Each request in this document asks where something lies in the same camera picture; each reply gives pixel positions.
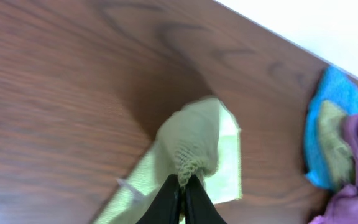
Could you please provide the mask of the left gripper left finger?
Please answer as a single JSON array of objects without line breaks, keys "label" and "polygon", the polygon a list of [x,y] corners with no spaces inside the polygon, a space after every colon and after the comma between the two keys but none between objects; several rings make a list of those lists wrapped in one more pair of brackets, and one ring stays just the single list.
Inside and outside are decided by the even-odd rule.
[{"label": "left gripper left finger", "polygon": [[177,175],[171,174],[136,224],[179,224],[180,211],[180,184]]}]

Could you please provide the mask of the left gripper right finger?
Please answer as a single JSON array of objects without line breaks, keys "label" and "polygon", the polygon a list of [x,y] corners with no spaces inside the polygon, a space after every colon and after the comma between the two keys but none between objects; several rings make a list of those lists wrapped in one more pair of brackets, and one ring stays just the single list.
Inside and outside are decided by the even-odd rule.
[{"label": "left gripper right finger", "polygon": [[192,175],[185,187],[186,224],[227,224],[215,209],[196,175]]}]

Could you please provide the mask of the light green cloth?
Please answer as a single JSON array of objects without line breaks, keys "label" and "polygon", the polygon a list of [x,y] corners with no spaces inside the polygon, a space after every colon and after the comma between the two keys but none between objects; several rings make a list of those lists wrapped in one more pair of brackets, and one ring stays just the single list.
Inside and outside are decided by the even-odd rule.
[{"label": "light green cloth", "polygon": [[135,223],[170,174],[180,186],[199,178],[213,204],[242,198],[241,129],[218,98],[185,105],[158,129],[155,141],[96,217],[95,224]]}]

